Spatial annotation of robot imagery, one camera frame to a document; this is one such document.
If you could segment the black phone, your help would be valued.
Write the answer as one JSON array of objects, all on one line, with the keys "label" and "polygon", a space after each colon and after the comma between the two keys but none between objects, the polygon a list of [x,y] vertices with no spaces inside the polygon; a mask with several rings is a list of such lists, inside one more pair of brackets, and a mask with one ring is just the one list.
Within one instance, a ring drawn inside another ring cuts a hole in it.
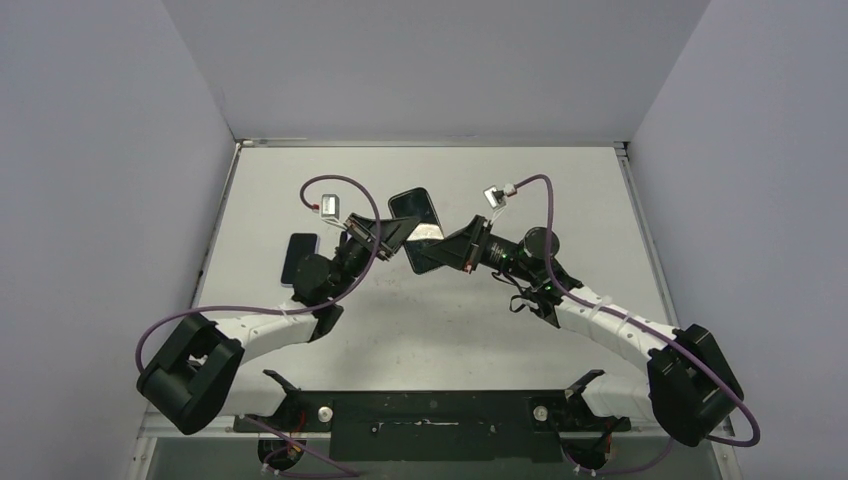
[{"label": "black phone", "polygon": [[441,267],[439,262],[425,256],[422,251],[444,239],[441,222],[424,187],[415,187],[398,193],[388,200],[393,218],[416,217],[419,223],[404,242],[404,249],[412,271],[423,275]]}]

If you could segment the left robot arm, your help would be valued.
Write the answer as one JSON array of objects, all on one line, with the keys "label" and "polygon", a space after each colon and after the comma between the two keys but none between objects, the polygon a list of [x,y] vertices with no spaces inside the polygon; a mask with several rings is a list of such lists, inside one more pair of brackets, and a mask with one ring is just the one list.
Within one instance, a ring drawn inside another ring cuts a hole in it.
[{"label": "left robot arm", "polygon": [[290,428],[299,405],[288,395],[296,387],[275,372],[245,373],[242,366],[326,336],[344,311],[339,300],[375,260],[390,259],[419,223],[417,217],[376,221],[352,214],[333,257],[310,253],[298,262],[293,296],[280,306],[238,307],[238,317],[225,319],[207,318],[207,307],[179,315],[141,367],[137,391],[185,435],[223,415],[256,415],[273,430]]}]

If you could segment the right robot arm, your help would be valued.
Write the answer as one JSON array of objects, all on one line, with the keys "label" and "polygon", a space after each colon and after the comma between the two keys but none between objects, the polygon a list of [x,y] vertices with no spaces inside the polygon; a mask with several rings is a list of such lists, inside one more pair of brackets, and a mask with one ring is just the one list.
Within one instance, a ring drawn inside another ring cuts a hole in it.
[{"label": "right robot arm", "polygon": [[601,370],[566,390],[565,414],[577,428],[607,418],[659,425],[680,444],[712,440],[713,430],[743,401],[741,387],[713,335],[629,313],[569,276],[554,255],[559,240],[545,227],[519,242],[493,234],[477,216],[442,240],[428,240],[423,257],[472,273],[485,266],[505,279],[524,281],[534,314],[556,328],[584,336],[640,370],[638,379]]}]

